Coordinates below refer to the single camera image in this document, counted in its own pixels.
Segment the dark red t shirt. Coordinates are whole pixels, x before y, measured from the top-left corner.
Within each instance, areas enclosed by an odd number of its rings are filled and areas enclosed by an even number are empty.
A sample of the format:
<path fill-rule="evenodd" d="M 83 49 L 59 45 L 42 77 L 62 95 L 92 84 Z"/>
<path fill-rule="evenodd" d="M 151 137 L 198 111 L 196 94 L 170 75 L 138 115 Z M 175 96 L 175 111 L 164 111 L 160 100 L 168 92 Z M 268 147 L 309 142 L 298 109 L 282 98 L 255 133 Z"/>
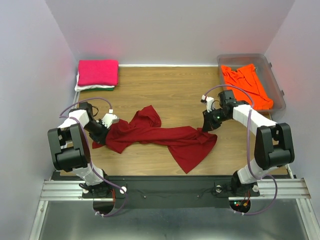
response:
<path fill-rule="evenodd" d="M 149 105 L 138 110 L 130 122 L 120 119 L 114 123 L 104 143 L 94 141 L 92 148 L 106 146 L 121 154 L 134 143 L 166 146 L 176 163 L 187 174 L 207 157 L 217 140 L 216 134 L 203 132 L 201 128 L 163 128 L 160 116 Z"/>

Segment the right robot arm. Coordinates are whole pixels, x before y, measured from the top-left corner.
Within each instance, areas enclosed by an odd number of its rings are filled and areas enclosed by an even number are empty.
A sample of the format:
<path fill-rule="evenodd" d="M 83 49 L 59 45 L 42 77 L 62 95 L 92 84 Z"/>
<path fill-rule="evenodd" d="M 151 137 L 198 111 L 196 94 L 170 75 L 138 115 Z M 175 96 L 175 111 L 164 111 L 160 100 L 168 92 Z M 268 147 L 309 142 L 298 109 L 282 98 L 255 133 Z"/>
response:
<path fill-rule="evenodd" d="M 276 168 L 295 160 L 291 128 L 287 123 L 277 123 L 264 117 L 244 100 L 237 100 L 232 90 L 218 94 L 219 108 L 214 107 L 214 98 L 202 95 L 206 105 L 203 111 L 203 132 L 219 128 L 222 122 L 235 120 L 246 127 L 247 136 L 255 136 L 254 157 L 247 157 L 245 167 L 237 170 L 231 178 L 230 189 L 235 195 L 242 195 L 253 183 Z"/>

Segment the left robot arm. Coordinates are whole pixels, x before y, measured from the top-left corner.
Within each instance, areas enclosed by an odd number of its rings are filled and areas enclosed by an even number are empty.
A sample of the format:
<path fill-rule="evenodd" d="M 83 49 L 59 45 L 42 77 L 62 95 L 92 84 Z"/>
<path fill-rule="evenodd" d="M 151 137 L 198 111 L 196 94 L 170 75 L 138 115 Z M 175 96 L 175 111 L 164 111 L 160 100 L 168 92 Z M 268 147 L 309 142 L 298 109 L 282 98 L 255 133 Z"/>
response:
<path fill-rule="evenodd" d="M 54 168 L 81 178 L 84 198 L 107 198 L 112 192 L 111 184 L 105 181 L 109 177 L 93 164 L 84 132 L 88 131 L 94 143 L 105 145 L 109 129 L 101 119 L 95 119 L 94 108 L 87 101 L 80 103 L 69 111 L 63 124 L 47 132 L 47 137 Z"/>

